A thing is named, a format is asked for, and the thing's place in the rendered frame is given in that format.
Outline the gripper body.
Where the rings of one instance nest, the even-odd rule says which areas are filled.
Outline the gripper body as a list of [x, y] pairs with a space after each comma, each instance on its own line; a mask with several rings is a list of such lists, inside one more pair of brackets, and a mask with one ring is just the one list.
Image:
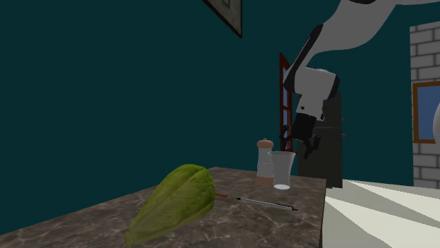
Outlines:
[[309, 140], [312, 137], [312, 131], [316, 121], [317, 119], [314, 116], [297, 113], [291, 128], [293, 139], [301, 140], [303, 142]]

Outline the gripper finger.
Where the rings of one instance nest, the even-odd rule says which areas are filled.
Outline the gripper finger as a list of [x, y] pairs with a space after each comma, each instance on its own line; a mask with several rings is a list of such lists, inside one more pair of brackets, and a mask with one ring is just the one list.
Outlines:
[[293, 141], [290, 135], [291, 127], [289, 125], [283, 125], [281, 128], [280, 139], [280, 150], [293, 152]]
[[313, 135], [311, 138], [307, 138], [303, 141], [306, 150], [304, 153], [304, 159], [308, 159], [308, 156], [313, 152], [317, 151], [319, 149], [319, 143], [320, 143], [321, 136], [320, 135]]

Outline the dark refrigerator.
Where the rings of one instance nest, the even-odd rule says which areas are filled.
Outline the dark refrigerator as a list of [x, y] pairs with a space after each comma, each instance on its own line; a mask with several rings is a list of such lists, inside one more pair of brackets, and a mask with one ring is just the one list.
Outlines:
[[298, 175], [326, 179], [328, 188], [343, 187], [341, 92], [323, 105], [324, 121], [317, 121], [314, 135], [320, 135], [319, 149], [304, 158], [306, 146], [298, 142]]

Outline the red framed window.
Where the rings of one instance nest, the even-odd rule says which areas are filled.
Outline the red framed window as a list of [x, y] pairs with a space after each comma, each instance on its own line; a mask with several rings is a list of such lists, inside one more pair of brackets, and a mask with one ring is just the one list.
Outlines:
[[280, 114], [280, 133], [283, 125], [293, 124], [293, 98], [292, 93], [287, 91], [283, 86], [283, 79], [285, 72], [289, 69], [290, 64], [286, 57], [280, 53], [279, 54], [279, 114]]

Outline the clear drinking glass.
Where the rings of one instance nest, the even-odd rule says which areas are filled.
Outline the clear drinking glass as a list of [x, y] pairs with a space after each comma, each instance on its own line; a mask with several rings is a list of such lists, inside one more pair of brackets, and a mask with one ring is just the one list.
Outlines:
[[295, 159], [295, 152], [271, 151], [269, 158], [273, 166], [274, 188], [288, 190], [290, 186], [291, 168]]

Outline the clear glass pepper mill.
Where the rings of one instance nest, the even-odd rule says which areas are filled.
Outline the clear glass pepper mill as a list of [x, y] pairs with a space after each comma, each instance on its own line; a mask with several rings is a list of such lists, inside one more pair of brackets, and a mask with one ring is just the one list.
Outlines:
[[257, 142], [258, 161], [256, 183], [265, 187], [272, 187], [274, 184], [273, 166], [269, 157], [274, 143], [267, 138]]

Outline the grey pen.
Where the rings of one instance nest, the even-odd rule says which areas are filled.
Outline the grey pen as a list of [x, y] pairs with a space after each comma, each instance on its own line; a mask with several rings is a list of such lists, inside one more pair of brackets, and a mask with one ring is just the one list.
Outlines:
[[279, 209], [286, 209], [286, 210], [289, 210], [289, 211], [298, 211], [298, 209], [296, 209], [296, 208], [294, 208], [292, 206], [283, 205], [283, 204], [269, 203], [269, 202], [265, 202], [265, 201], [259, 201], [259, 200], [254, 200], [254, 199], [247, 199], [247, 198], [243, 198], [243, 197], [237, 197], [236, 199], [239, 200], [239, 201], [250, 202], [250, 203], [254, 203], [254, 204], [260, 204], [260, 205], [275, 207], [275, 208], [279, 208]]

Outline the brown framed window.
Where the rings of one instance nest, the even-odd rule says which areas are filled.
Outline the brown framed window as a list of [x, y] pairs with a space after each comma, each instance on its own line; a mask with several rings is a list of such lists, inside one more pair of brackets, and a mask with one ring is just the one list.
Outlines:
[[434, 117], [440, 104], [440, 81], [412, 83], [413, 142], [435, 144]]

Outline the green lettuce head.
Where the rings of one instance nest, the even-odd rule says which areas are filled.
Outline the green lettuce head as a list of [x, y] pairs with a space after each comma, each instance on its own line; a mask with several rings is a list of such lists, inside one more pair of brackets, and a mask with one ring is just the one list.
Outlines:
[[210, 212], [215, 202], [214, 180], [198, 165], [183, 164], [157, 186], [124, 233], [127, 246], [168, 235]]

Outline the framed wall picture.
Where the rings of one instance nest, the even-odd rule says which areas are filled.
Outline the framed wall picture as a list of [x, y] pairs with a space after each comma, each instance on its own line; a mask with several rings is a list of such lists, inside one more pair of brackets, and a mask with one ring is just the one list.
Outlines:
[[243, 37], [243, 0], [202, 0], [240, 39]]

